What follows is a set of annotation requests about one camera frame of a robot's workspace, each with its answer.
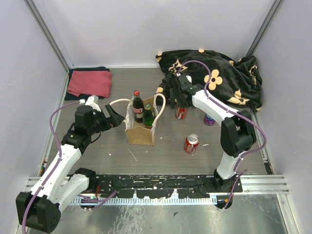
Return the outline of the glass cola bottle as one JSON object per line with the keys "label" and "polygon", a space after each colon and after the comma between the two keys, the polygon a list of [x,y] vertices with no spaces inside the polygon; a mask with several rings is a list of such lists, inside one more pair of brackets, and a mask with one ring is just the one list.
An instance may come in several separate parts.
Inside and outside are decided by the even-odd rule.
{"label": "glass cola bottle", "polygon": [[140,92],[135,90],[133,92],[134,99],[133,99],[133,112],[135,121],[137,123],[143,123],[143,112],[144,112],[144,105],[143,100],[140,97]]}

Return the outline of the green glass bottle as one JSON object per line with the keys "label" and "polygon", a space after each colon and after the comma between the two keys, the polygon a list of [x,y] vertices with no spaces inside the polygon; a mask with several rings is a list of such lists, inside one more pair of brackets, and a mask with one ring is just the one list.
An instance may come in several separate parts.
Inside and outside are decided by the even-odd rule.
{"label": "green glass bottle", "polygon": [[155,115],[151,109],[150,104],[145,104],[144,105],[144,112],[143,112],[143,124],[144,124],[145,128],[151,129],[154,120],[155,120]]}

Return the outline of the purple soda can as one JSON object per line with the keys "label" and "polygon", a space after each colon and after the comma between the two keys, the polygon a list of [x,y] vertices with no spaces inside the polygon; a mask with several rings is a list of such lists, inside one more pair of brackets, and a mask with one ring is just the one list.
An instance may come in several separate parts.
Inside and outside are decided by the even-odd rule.
{"label": "purple soda can", "polygon": [[212,125],[215,124],[215,120],[214,120],[211,116],[209,116],[208,114],[205,115],[203,121],[204,121],[204,123],[205,123],[206,125],[208,125],[208,126],[212,126]]}

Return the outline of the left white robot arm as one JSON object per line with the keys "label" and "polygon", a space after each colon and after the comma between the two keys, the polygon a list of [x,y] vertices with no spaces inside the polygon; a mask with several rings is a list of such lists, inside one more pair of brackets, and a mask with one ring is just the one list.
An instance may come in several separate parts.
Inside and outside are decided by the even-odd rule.
{"label": "left white robot arm", "polygon": [[58,225],[61,214],[81,192],[93,193],[98,187],[96,172],[79,168],[63,184],[73,165],[81,158],[86,148],[93,143],[92,136],[119,126],[125,118],[105,106],[109,116],[96,104],[77,108],[75,121],[59,142],[58,153],[44,175],[28,191],[16,198],[18,219],[23,233],[27,228],[51,233]]}

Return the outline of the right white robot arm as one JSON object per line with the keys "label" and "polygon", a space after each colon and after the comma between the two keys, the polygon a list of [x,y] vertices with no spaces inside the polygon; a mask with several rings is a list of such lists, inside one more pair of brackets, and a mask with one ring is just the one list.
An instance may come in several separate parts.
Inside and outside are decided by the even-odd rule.
{"label": "right white robot arm", "polygon": [[172,85],[170,98],[177,101],[178,107],[198,108],[221,127],[223,156],[214,171],[213,182],[216,190],[225,192],[236,176],[238,162],[256,143],[251,114],[225,105],[209,94],[203,85],[193,85],[187,75],[173,78]]}

